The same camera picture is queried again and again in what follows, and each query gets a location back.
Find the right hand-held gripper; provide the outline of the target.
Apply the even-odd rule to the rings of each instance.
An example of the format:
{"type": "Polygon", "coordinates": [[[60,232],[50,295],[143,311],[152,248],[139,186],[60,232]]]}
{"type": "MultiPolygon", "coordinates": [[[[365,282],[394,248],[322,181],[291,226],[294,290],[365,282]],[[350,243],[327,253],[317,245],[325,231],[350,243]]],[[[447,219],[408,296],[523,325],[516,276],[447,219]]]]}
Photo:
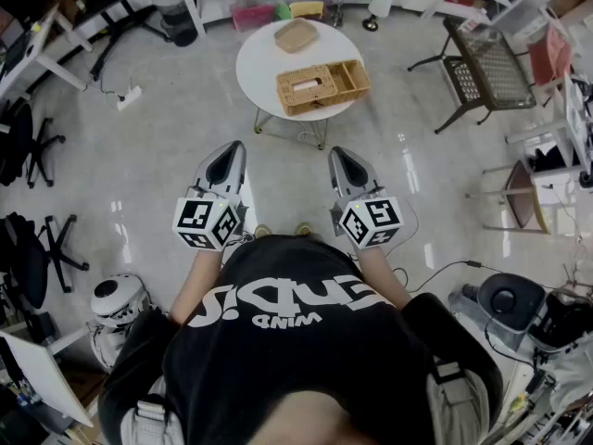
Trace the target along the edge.
{"type": "Polygon", "coordinates": [[[392,244],[404,232],[402,206],[380,185],[373,166],[340,146],[330,150],[328,165],[337,195],[330,209],[335,234],[359,250],[392,244]]]}

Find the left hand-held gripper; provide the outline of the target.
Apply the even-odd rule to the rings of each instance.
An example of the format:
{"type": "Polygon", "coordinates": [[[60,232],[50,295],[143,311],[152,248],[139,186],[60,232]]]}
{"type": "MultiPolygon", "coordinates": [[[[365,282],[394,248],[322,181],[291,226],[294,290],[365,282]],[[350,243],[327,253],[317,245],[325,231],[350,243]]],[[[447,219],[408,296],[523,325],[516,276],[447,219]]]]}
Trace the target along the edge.
{"type": "Polygon", "coordinates": [[[246,148],[225,144],[203,159],[194,182],[177,200],[172,231],[184,244],[204,251],[223,251],[243,228],[247,206],[240,191],[245,183],[246,148]]]}

